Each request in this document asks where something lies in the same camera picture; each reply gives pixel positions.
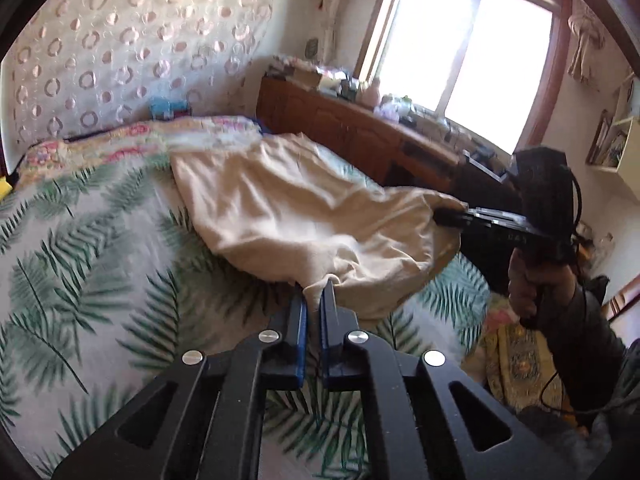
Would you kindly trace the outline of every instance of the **floral bedding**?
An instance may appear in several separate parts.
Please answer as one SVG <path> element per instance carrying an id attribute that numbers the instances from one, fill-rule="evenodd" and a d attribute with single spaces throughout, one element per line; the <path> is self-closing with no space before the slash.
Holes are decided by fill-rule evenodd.
<path id="1" fill-rule="evenodd" d="M 204 246 L 166 154 L 259 139 L 244 118 L 189 118 L 30 150 L 20 186 L 0 202 L 0 423 L 44 478 L 183 352 L 231 349 L 288 303 L 289 285 Z M 322 153 L 335 171 L 377 185 Z M 488 298 L 459 254 L 371 329 L 400 351 L 438 348 L 459 362 Z M 308 361 L 300 392 L 269 393 L 259 477 L 365 478 L 359 395 L 325 391 L 313 350 Z"/>

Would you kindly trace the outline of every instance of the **window frame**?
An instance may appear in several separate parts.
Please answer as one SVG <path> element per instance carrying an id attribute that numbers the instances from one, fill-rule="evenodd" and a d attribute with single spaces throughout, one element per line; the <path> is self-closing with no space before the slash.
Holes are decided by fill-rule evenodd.
<path id="1" fill-rule="evenodd" d="M 386 44 L 392 32 L 396 9 L 400 0 L 376 0 L 373 13 L 369 20 L 369 26 L 360 50 L 360 55 L 354 70 L 354 77 L 361 81 L 370 82 L 379 72 Z M 551 115 L 558 100 L 562 78 L 566 68 L 569 53 L 569 40 L 571 32 L 568 20 L 572 13 L 573 0 L 527 0 L 539 5 L 553 14 L 549 48 L 546 53 L 546 61 L 540 78 L 540 85 L 533 100 L 529 117 L 518 140 L 516 150 L 526 146 L 536 146 L 542 142 L 548 127 Z M 444 117 L 444 112 L 449 103 L 454 86 L 458 81 L 460 69 L 465 59 L 468 43 L 473 31 L 473 22 L 480 0 L 472 0 L 472 21 L 465 39 L 460 45 L 454 58 L 447 84 L 442 93 L 440 103 L 436 110 L 437 117 Z"/>

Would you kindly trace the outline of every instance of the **metal bolt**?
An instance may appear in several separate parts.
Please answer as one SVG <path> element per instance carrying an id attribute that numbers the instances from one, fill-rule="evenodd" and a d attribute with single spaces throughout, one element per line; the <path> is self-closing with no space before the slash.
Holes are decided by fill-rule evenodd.
<path id="1" fill-rule="evenodd" d="M 446 361 L 444 354 L 437 350 L 429 350 L 424 355 L 424 362 L 431 366 L 442 366 Z"/>
<path id="2" fill-rule="evenodd" d="M 258 339 L 263 343 L 273 343 L 280 339 L 280 334 L 275 330 L 263 330 L 258 334 Z"/>
<path id="3" fill-rule="evenodd" d="M 182 356 L 182 362 L 186 365 L 196 365 L 204 359 L 204 356 L 197 350 L 189 350 Z"/>
<path id="4" fill-rule="evenodd" d="M 349 341 L 351 341 L 352 343 L 356 343 L 356 345 L 361 345 L 368 341 L 369 334 L 367 334 L 366 332 L 363 332 L 362 330 L 354 330 L 353 332 L 349 332 L 349 335 L 347 337 L 349 338 Z"/>

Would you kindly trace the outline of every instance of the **dark sleeve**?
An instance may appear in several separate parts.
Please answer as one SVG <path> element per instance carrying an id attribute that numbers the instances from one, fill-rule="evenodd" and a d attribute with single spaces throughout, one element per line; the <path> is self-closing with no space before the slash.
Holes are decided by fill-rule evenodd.
<path id="1" fill-rule="evenodd" d="M 574 410 L 605 406 L 618 382 L 626 349 L 601 314 L 595 297 L 590 292 L 584 295 L 578 285 L 571 303 L 559 308 L 544 296 L 536 328 L 546 338 Z M 576 418 L 590 428 L 594 416 Z"/>

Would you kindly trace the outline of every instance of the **person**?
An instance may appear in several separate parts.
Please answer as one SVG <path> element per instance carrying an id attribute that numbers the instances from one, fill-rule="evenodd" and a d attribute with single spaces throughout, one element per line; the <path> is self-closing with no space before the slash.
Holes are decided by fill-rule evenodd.
<path id="1" fill-rule="evenodd" d="M 630 460 L 629 446 L 637 449 L 640 440 L 634 402 L 640 399 L 640 340 L 625 347 L 569 266 L 527 265 L 519 249 L 511 255 L 509 301 L 525 328 L 545 336 L 578 424 L 588 433 L 539 408 L 526 408 L 518 418 L 572 463 L 577 478 L 589 478 L 603 460 L 616 465 L 623 448 L 620 456 Z"/>

